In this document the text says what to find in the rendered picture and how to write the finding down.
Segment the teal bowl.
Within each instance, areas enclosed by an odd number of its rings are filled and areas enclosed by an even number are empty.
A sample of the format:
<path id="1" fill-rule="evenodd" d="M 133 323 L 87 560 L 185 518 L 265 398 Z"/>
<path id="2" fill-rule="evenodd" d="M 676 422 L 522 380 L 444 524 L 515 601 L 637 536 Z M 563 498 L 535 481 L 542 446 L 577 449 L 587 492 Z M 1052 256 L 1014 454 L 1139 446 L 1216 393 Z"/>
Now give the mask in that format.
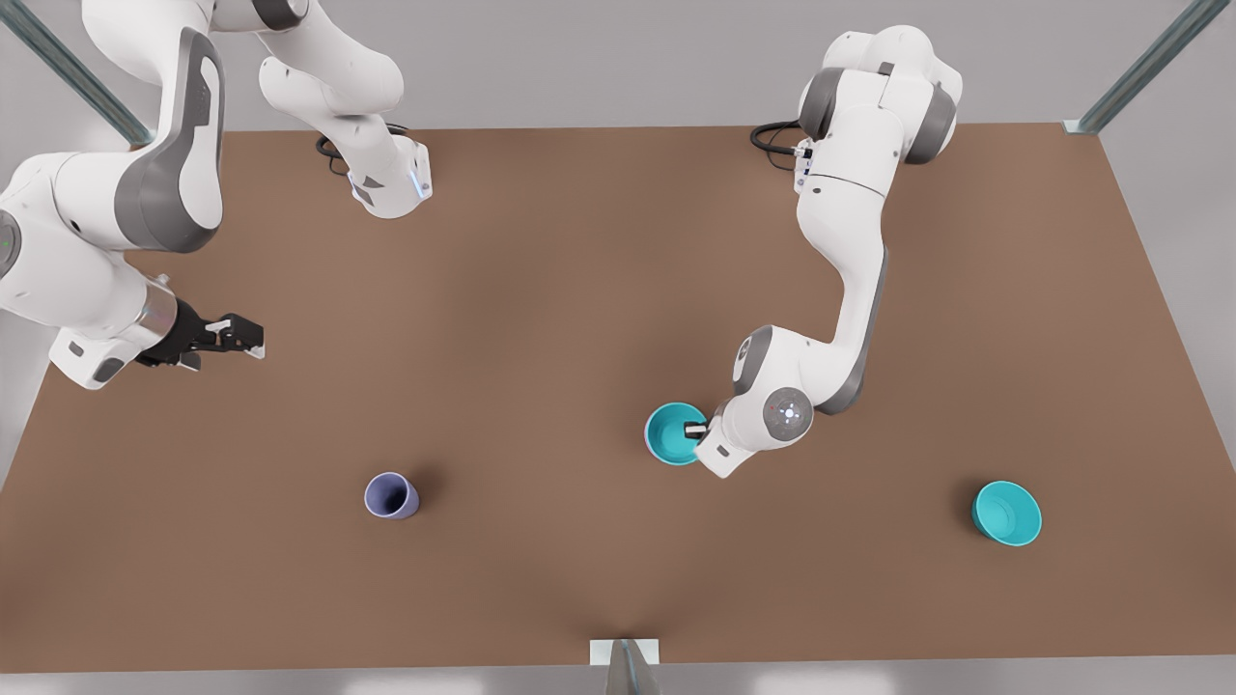
<path id="1" fill-rule="evenodd" d="M 702 425 L 707 430 L 707 418 L 697 406 L 685 402 L 658 406 L 649 416 L 643 433 L 649 453 L 674 466 L 697 461 L 693 448 L 700 439 L 688 437 L 688 425 Z"/>
<path id="2" fill-rule="evenodd" d="M 979 488 L 971 498 L 970 517 L 989 540 L 1015 548 L 1037 540 L 1043 524 L 1033 493 L 1012 481 L 990 481 Z"/>

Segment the small purple bowl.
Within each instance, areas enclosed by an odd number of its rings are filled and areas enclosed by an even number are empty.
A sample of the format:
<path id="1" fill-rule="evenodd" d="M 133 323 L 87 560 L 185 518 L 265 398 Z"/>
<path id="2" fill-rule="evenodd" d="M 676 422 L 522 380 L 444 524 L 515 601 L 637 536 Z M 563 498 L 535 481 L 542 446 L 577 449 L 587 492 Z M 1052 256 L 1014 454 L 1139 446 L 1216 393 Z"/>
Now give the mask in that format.
<path id="1" fill-rule="evenodd" d="M 399 472 L 379 472 L 365 488 L 365 507 L 378 518 L 408 518 L 417 514 L 420 503 L 414 485 Z"/>

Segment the silver frame post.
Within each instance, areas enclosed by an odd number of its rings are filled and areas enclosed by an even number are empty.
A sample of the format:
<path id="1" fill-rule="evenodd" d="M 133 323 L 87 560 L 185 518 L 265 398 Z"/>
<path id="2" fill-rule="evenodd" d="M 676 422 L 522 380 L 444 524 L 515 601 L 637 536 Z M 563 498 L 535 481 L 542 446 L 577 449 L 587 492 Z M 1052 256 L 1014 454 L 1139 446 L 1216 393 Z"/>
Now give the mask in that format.
<path id="1" fill-rule="evenodd" d="M 1201 33 L 1232 0 L 1192 0 L 1169 26 L 1157 36 L 1148 47 L 1133 61 L 1120 78 L 1099 96 L 1086 113 L 1075 120 L 1064 120 L 1062 129 L 1067 134 L 1098 135 L 1109 122 L 1112 122 L 1140 92 L 1143 92 L 1166 66 L 1178 57 L 1193 40 Z"/>
<path id="2" fill-rule="evenodd" d="M 0 22 L 127 141 L 141 148 L 154 134 L 21 0 L 0 0 Z"/>
<path id="3" fill-rule="evenodd" d="M 653 673 L 658 664 L 659 639 L 590 641 L 590 665 L 606 668 L 604 695 L 662 695 Z"/>

